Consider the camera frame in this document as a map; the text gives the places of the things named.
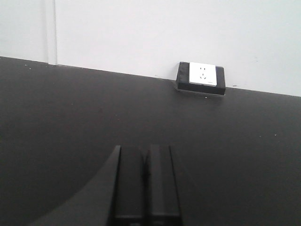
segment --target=black desk surface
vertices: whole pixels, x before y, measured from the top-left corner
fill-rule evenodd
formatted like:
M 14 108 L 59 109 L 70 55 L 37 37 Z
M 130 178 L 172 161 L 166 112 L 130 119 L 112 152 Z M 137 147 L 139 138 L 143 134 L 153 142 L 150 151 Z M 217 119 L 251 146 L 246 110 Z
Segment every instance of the black desk surface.
M 174 145 L 229 225 L 299 225 L 300 116 L 301 97 L 182 93 L 168 80 L 1 57 L 0 225 L 63 203 L 116 144 Z

